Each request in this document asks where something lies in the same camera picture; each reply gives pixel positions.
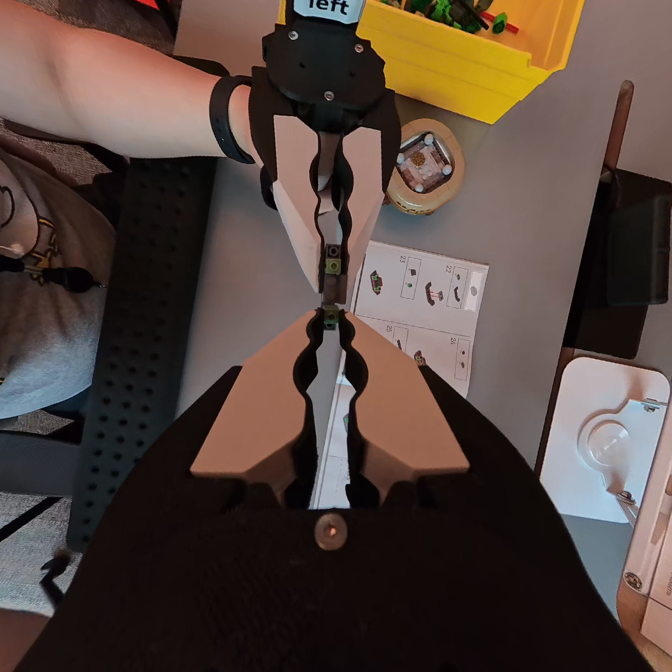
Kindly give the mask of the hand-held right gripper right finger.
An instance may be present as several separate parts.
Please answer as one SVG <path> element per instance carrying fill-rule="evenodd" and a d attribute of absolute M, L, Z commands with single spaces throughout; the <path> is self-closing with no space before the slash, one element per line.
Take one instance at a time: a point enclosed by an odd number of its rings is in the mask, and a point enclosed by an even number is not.
<path fill-rule="evenodd" d="M 464 473 L 462 451 L 421 368 L 357 316 L 341 311 L 349 403 L 346 494 L 352 508 L 376 508 L 399 482 Z"/>

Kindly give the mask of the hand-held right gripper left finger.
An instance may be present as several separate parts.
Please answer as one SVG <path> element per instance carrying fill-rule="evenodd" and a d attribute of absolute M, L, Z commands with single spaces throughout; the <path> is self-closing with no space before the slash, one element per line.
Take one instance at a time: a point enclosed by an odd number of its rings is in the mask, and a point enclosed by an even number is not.
<path fill-rule="evenodd" d="M 309 506 L 318 454 L 313 403 L 323 310 L 308 311 L 249 357 L 194 463 L 201 477 L 268 484 L 288 508 Z"/>

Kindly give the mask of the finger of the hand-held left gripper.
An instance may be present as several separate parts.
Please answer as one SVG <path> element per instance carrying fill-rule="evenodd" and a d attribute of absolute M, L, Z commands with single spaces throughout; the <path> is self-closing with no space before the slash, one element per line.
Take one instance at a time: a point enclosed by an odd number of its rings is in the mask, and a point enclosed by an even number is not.
<path fill-rule="evenodd" d="M 340 189 L 342 303 L 347 301 L 365 256 L 382 206 L 381 133 L 359 127 L 344 136 L 334 158 L 334 178 Z"/>
<path fill-rule="evenodd" d="M 302 270 L 315 292 L 322 293 L 324 237 L 318 218 L 333 208 L 327 186 L 337 135 L 315 132 L 292 115 L 274 115 L 273 130 L 274 202 Z"/>

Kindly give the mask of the small toy brick assembly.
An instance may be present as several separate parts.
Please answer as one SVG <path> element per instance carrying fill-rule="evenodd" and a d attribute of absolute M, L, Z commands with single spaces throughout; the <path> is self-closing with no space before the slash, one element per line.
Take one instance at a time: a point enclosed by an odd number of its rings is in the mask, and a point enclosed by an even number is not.
<path fill-rule="evenodd" d="M 343 245 L 329 243 L 324 249 L 323 293 L 321 308 L 323 311 L 324 331 L 335 332 L 338 329 L 340 311 L 348 300 L 348 277 L 344 271 Z"/>

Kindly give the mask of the person's right forearm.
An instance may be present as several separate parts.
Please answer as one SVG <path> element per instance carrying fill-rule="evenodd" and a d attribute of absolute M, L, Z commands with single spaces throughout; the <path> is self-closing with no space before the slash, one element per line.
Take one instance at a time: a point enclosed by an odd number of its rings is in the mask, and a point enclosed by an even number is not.
<path fill-rule="evenodd" d="M 1 671 L 13 671 L 44 630 L 42 614 L 1 609 Z"/>

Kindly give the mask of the person's left forearm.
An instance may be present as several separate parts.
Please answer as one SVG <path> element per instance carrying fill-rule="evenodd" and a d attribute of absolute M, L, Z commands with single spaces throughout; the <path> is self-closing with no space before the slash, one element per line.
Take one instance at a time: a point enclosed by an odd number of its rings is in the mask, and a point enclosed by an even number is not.
<path fill-rule="evenodd" d="M 1 118 L 134 158 L 228 156 L 210 100 L 221 78 L 147 46 L 1 2 Z"/>

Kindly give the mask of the grey desk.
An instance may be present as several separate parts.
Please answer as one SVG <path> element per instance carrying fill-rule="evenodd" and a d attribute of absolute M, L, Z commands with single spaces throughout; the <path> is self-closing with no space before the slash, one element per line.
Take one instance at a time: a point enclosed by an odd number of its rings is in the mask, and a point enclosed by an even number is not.
<path fill-rule="evenodd" d="M 489 265 L 468 400 L 532 466 L 625 80 L 618 166 L 670 181 L 670 1 L 586 1 L 565 69 L 491 126 L 398 98 L 453 131 L 466 177 L 431 216 L 384 206 L 373 238 Z M 219 161 L 178 413 L 317 304 L 258 168 Z"/>

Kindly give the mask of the tan round brick model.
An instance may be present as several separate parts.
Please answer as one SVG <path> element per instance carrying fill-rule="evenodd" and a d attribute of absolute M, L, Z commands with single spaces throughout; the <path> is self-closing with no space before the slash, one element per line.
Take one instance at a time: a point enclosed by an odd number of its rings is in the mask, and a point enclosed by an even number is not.
<path fill-rule="evenodd" d="M 434 119 L 412 120 L 401 129 L 386 195 L 402 212 L 430 215 L 457 195 L 464 174 L 464 155 L 452 131 Z"/>

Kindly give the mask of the white instruction booklet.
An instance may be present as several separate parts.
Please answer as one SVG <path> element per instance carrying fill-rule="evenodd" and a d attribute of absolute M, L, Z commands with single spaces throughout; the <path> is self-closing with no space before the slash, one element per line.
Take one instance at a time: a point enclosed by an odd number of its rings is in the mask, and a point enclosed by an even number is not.
<path fill-rule="evenodd" d="M 465 397 L 487 272 L 487 265 L 372 241 L 357 274 L 351 309 Z M 317 509 L 349 507 L 346 439 L 354 388 L 344 365 L 342 354 L 313 495 Z"/>

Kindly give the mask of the black wristband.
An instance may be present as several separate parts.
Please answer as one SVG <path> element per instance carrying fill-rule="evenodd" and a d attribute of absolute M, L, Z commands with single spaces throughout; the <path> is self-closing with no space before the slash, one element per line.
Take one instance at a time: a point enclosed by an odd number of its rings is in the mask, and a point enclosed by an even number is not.
<path fill-rule="evenodd" d="M 250 86 L 252 82 L 251 77 L 242 75 L 224 76 L 215 84 L 209 103 L 213 134 L 223 154 L 238 163 L 248 165 L 254 164 L 255 160 L 239 146 L 234 138 L 229 117 L 229 103 L 236 88 L 241 85 Z"/>

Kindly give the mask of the yellow storage bin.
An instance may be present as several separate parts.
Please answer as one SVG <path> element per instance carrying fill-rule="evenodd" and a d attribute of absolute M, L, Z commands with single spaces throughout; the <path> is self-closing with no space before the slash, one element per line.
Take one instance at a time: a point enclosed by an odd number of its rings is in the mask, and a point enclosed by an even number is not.
<path fill-rule="evenodd" d="M 356 30 L 384 60 L 385 87 L 493 124 L 550 74 L 565 68 L 583 1 L 493 1 L 519 28 L 469 34 L 365 1 Z"/>

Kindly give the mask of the white square tray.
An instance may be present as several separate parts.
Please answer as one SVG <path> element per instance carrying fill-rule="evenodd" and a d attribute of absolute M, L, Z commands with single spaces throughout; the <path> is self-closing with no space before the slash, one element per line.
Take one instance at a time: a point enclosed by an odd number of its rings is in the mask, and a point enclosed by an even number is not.
<path fill-rule="evenodd" d="M 567 365 L 560 381 L 540 475 L 562 515 L 577 517 L 576 496 L 585 474 L 577 440 L 586 420 L 616 411 L 629 399 L 668 405 L 669 398 L 667 378 L 654 370 L 586 356 Z"/>

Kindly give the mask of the clear plastic holder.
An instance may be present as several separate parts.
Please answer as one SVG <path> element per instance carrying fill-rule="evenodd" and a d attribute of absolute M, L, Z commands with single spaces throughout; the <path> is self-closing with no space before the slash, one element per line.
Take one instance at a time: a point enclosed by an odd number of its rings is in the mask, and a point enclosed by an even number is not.
<path fill-rule="evenodd" d="M 629 399 L 586 420 L 577 440 L 585 473 L 576 516 L 634 525 L 666 412 L 666 403 Z"/>

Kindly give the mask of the grey printed shirt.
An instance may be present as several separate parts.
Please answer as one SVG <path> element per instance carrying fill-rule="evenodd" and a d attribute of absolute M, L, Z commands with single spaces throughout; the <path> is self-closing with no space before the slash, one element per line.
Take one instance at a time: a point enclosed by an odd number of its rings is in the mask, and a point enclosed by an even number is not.
<path fill-rule="evenodd" d="M 72 398 L 91 384 L 105 290 L 70 292 L 34 270 L 80 267 L 106 284 L 115 231 L 61 180 L 1 151 L 1 418 Z"/>

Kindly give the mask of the grey office chair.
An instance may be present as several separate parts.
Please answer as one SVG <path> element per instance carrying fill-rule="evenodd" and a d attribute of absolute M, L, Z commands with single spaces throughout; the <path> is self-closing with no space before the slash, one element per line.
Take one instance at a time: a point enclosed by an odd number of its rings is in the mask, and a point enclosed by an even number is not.
<path fill-rule="evenodd" d="M 83 419 L 48 434 L 1 432 L 1 608 L 52 616 L 81 553 L 67 532 Z"/>

